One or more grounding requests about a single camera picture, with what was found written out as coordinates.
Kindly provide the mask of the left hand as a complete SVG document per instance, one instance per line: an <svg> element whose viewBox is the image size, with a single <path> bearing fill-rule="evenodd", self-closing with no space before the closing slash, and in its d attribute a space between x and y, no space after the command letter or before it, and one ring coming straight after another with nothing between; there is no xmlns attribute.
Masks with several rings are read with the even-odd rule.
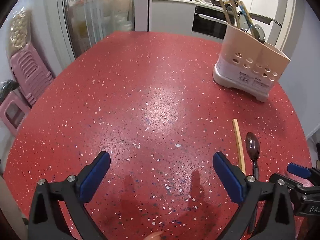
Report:
<svg viewBox="0 0 320 240"><path fill-rule="evenodd" d="M164 231L157 231L149 234L144 240L161 240L161 235Z"/></svg>

